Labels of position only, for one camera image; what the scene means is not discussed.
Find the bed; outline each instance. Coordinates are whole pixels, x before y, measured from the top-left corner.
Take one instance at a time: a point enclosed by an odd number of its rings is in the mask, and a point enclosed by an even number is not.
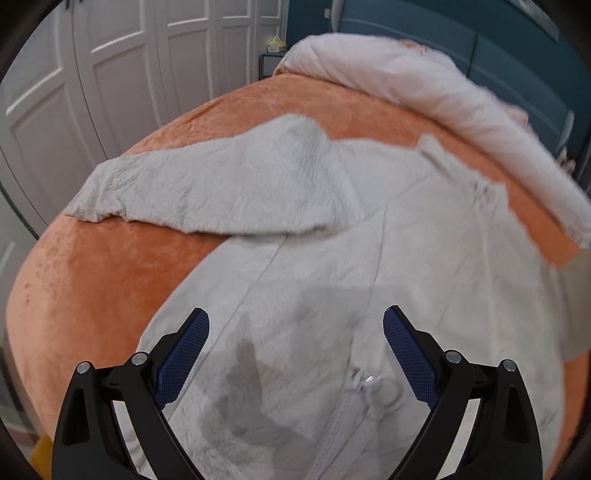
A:
[[[367,137],[413,146],[420,134],[430,132],[466,165],[506,184],[511,208],[547,261],[561,266],[579,252],[515,179],[451,132],[382,100],[303,76],[284,74],[216,99],[153,133],[131,152],[240,134],[287,112],[316,119],[334,139]],[[49,226],[15,282],[7,327],[18,371],[50,436],[76,364],[88,360],[106,367],[125,361],[164,300],[224,240],[120,218],[91,224],[62,215]],[[579,422],[587,355],[565,364],[564,371],[566,419],[555,464]]]

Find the metal screw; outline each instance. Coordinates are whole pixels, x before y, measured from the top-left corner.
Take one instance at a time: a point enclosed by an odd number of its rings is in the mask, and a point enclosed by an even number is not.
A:
[[[448,362],[453,364],[458,364],[462,361],[462,356],[455,350],[449,350],[448,353],[445,354],[445,358],[447,358]]]
[[[85,374],[90,369],[90,363],[88,362],[81,362],[76,367],[76,371],[80,374]]]
[[[148,355],[143,352],[136,353],[133,357],[131,357],[131,363],[134,365],[143,365],[145,361],[148,359]]]
[[[509,372],[514,372],[517,370],[517,364],[513,360],[503,361],[503,367],[505,367],[505,370],[508,370]]]

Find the white comforter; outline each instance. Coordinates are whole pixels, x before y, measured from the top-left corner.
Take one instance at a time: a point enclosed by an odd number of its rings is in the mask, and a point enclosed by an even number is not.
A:
[[[296,44],[278,66],[281,72],[340,83],[436,120],[513,174],[581,247],[591,244],[589,198],[539,141],[443,53],[421,53],[387,37],[333,33]]]

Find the white wardrobe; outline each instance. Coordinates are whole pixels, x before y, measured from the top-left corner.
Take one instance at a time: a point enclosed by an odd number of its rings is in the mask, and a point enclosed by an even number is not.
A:
[[[42,233],[94,167],[256,81],[287,0],[70,0],[0,84],[0,183]]]

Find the blue gripper pad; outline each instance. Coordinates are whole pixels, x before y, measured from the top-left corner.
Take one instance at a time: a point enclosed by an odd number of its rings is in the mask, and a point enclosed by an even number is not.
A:
[[[433,410],[439,402],[437,374],[406,325],[392,309],[384,313],[384,335],[418,401]]]
[[[177,341],[158,371],[154,403],[160,410],[178,398],[208,336],[209,316],[202,310]]]

